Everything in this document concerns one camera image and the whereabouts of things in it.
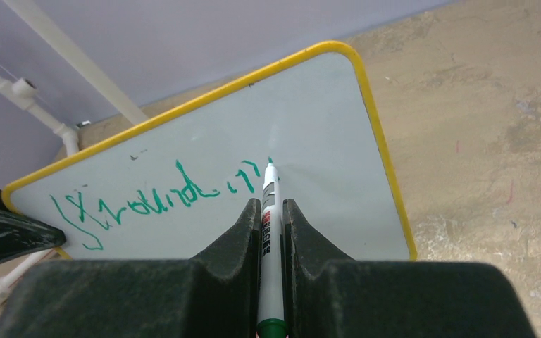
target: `whiteboard surface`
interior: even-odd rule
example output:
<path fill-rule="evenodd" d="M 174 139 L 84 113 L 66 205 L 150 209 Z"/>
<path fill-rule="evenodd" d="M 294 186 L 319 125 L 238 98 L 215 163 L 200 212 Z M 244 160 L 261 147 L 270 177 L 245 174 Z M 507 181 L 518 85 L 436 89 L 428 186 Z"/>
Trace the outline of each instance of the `whiteboard surface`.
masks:
<path fill-rule="evenodd" d="M 261 198 L 268 157 L 282 197 L 346 254 L 409 259 L 354 68 L 335 52 L 21 187 L 11 203 L 62 229 L 73 258 L 189 258 Z"/>

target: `green marker cap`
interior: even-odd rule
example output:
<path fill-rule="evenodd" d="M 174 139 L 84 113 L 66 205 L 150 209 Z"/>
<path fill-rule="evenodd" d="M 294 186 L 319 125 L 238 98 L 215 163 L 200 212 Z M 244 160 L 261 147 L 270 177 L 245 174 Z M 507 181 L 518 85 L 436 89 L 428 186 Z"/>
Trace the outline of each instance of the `green marker cap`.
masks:
<path fill-rule="evenodd" d="M 260 338 L 285 338 L 287 336 L 287 324 L 281 319 L 265 319 L 256 326 Z"/>

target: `beige floor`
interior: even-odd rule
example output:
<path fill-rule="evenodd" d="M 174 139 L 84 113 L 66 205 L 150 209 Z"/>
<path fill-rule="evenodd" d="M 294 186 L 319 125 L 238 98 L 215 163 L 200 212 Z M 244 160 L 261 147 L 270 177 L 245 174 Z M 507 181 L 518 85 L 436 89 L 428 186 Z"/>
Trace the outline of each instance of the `beige floor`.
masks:
<path fill-rule="evenodd" d="M 494 264 L 541 337 L 541 1 L 454 4 L 346 41 L 366 63 L 420 259 Z M 129 126 L 86 127 L 82 146 Z"/>

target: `marker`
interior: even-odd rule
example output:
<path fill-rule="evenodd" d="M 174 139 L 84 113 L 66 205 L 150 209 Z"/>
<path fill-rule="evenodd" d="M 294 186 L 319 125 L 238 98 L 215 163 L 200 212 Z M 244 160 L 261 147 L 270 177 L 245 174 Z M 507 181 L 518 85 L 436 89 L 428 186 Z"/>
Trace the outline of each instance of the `marker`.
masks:
<path fill-rule="evenodd" d="M 258 325 L 260 338 L 285 338 L 287 324 L 283 310 L 281 259 L 282 199 L 277 168 L 269 163 L 264 172 L 262 192 L 262 245 Z"/>

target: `lavender wall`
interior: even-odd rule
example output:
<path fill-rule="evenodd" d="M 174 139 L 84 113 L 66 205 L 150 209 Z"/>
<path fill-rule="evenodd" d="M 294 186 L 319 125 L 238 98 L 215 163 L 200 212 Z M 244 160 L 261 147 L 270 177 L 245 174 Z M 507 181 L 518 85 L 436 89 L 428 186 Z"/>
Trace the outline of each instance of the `lavender wall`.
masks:
<path fill-rule="evenodd" d="M 36 2 L 143 105 L 451 0 Z M 0 67 L 32 80 L 41 104 L 65 123 L 117 113 L 1 0 Z M 0 97 L 0 187 L 50 162 L 58 144 Z"/>

